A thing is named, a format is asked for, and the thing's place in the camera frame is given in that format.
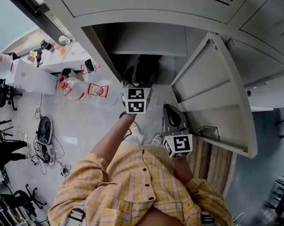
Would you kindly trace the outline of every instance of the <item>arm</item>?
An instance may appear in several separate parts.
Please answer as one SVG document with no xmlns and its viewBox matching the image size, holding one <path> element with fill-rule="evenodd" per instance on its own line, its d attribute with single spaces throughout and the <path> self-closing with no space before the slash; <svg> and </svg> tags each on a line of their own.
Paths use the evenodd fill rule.
<svg viewBox="0 0 284 226">
<path fill-rule="evenodd" d="M 221 226 L 233 225 L 232 216 L 222 195 L 206 180 L 193 178 L 186 158 L 174 159 L 174 175 L 185 185 L 193 202 L 202 210 L 209 212 L 216 222 Z"/>
<path fill-rule="evenodd" d="M 135 115 L 123 115 L 96 144 L 91 153 L 79 161 L 66 178 L 48 212 L 50 224 L 58 226 L 73 205 L 85 200 L 102 182 L 108 181 L 106 172 Z"/>
</svg>

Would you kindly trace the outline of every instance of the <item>yellow plaid shirt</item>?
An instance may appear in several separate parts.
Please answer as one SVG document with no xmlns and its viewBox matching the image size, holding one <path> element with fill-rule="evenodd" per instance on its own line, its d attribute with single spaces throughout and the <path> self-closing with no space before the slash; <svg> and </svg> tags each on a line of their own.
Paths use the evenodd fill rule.
<svg viewBox="0 0 284 226">
<path fill-rule="evenodd" d="M 75 203 L 84 201 L 87 226 L 135 225 L 151 206 L 184 225 L 202 225 L 201 210 L 221 226 L 233 225 L 223 197 L 206 180 L 183 185 L 173 171 L 172 160 L 158 146 L 122 145 L 109 166 L 90 153 L 62 183 L 48 212 L 50 224 L 58 226 Z"/>
</svg>

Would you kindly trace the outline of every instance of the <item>black pants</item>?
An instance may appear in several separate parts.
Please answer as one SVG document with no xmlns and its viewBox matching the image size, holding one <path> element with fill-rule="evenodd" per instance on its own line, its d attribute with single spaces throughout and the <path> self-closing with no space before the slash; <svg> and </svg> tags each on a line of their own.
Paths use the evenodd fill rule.
<svg viewBox="0 0 284 226">
<path fill-rule="evenodd" d="M 14 151 L 26 147 L 27 143 L 24 141 L 6 141 L 0 142 L 0 170 L 9 161 L 18 161 L 26 159 L 24 154 L 13 153 Z"/>
</svg>

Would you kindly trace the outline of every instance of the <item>cabinet shelf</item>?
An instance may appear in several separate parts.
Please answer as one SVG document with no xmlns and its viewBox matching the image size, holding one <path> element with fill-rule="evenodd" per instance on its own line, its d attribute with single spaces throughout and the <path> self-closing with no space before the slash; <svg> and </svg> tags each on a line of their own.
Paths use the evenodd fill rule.
<svg viewBox="0 0 284 226">
<path fill-rule="evenodd" d="M 109 54 L 187 56 L 184 26 L 115 23 L 94 25 L 93 29 Z"/>
</svg>

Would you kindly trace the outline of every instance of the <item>gray floor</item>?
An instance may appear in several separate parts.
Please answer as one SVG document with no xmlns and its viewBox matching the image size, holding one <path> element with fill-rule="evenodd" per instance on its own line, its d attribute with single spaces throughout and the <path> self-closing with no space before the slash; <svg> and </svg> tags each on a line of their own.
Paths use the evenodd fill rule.
<svg viewBox="0 0 284 226">
<path fill-rule="evenodd" d="M 284 125 L 275 126 L 283 117 L 283 109 L 253 113 L 258 142 L 258 155 L 253 159 L 237 157 L 234 179 L 226 203 L 236 217 L 244 212 L 241 225 L 258 226 L 275 217 L 275 211 L 263 206 L 264 201 L 277 205 L 271 193 L 277 189 L 275 180 L 284 175 L 284 139 L 279 139 Z"/>
<path fill-rule="evenodd" d="M 147 113 L 137 115 L 135 120 L 146 136 L 146 142 L 150 142 L 154 135 L 162 130 L 163 104 L 176 104 L 170 86 L 162 85 L 153 88 L 154 92 Z M 31 144 L 33 144 L 39 124 L 34 113 L 40 105 L 40 98 L 40 94 L 24 93 L 23 97 L 17 100 L 18 110 L 16 112 L 12 111 L 10 105 L 0 108 L 0 121 L 13 120 L 13 123 L 1 126 L 1 128 L 13 125 L 14 128 L 9 131 L 14 134 L 14 139 L 23 139 L 24 135 L 18 131 L 19 126 L 20 130 L 29 134 Z M 58 91 L 55 96 L 43 96 L 41 106 L 42 115 L 49 115 L 52 119 L 53 134 L 60 141 L 65 151 L 64 157 L 59 161 L 72 166 L 89 153 L 124 110 L 120 100 L 108 110 L 92 105 L 88 98 L 82 101 L 69 101 L 61 95 L 61 91 Z M 67 143 L 70 141 L 70 137 L 75 144 Z M 52 142 L 56 147 L 57 157 L 60 157 L 63 152 L 59 144 L 55 139 L 52 139 Z M 38 188 L 38 196 L 41 199 L 46 201 L 48 205 L 52 204 L 63 180 L 58 163 L 47 167 L 46 175 L 42 175 L 40 171 L 45 172 L 44 167 L 41 168 L 40 164 L 34 166 L 30 160 L 11 161 L 6 165 L 6 168 L 11 186 L 15 191 L 25 190 L 25 184 L 28 183 L 31 189 Z M 46 218 L 45 213 L 48 208 L 49 206 L 46 206 L 43 210 L 37 210 L 38 220 Z"/>
</svg>

